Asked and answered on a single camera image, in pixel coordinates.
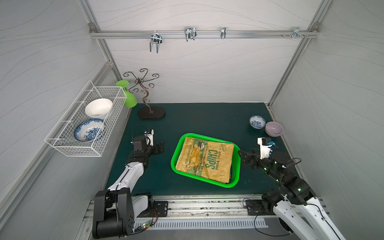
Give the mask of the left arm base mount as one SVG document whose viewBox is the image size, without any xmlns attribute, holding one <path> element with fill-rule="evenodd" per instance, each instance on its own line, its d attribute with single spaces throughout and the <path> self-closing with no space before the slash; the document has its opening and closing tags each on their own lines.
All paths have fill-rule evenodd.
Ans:
<svg viewBox="0 0 384 240">
<path fill-rule="evenodd" d="M 143 212 L 143 216 L 146 218 L 164 218 L 168 216 L 168 201 L 154 201 L 153 204 Z"/>
</svg>

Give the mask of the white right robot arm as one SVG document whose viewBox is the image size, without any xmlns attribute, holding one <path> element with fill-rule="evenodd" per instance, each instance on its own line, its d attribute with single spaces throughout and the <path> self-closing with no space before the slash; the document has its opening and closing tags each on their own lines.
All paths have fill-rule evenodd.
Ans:
<svg viewBox="0 0 384 240">
<path fill-rule="evenodd" d="M 278 191 L 262 195 L 259 216 L 275 214 L 301 240 L 343 240 L 345 237 L 327 215 L 309 184 L 296 176 L 295 161 L 284 152 L 262 158 L 238 152 L 241 160 L 252 169 L 259 169 L 277 183 Z"/>
</svg>

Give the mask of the gold chips bag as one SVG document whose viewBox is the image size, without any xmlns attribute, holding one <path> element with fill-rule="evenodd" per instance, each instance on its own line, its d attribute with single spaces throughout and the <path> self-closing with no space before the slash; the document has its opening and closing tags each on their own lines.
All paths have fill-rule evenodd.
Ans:
<svg viewBox="0 0 384 240">
<path fill-rule="evenodd" d="M 176 157 L 178 172 L 228 184 L 235 145 L 186 137 Z"/>
</svg>

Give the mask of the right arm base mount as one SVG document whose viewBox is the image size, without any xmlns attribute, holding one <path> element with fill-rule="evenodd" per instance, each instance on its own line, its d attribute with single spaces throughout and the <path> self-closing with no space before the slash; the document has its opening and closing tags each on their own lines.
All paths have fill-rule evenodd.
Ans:
<svg viewBox="0 0 384 240">
<path fill-rule="evenodd" d="M 247 209 L 249 216 L 273 216 L 273 205 L 267 200 L 251 200 L 245 198 L 243 206 Z"/>
</svg>

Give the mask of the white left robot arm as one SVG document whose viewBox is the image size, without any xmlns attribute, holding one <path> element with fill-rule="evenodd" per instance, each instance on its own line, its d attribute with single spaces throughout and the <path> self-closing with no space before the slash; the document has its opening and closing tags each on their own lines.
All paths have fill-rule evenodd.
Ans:
<svg viewBox="0 0 384 240">
<path fill-rule="evenodd" d="M 164 143 L 154 143 L 147 133 L 132 140 L 125 169 L 106 190 L 97 192 L 94 202 L 92 236 L 94 239 L 125 237 L 151 228 L 158 218 L 150 193 L 132 196 L 139 178 L 148 168 L 150 157 L 164 152 Z"/>
</svg>

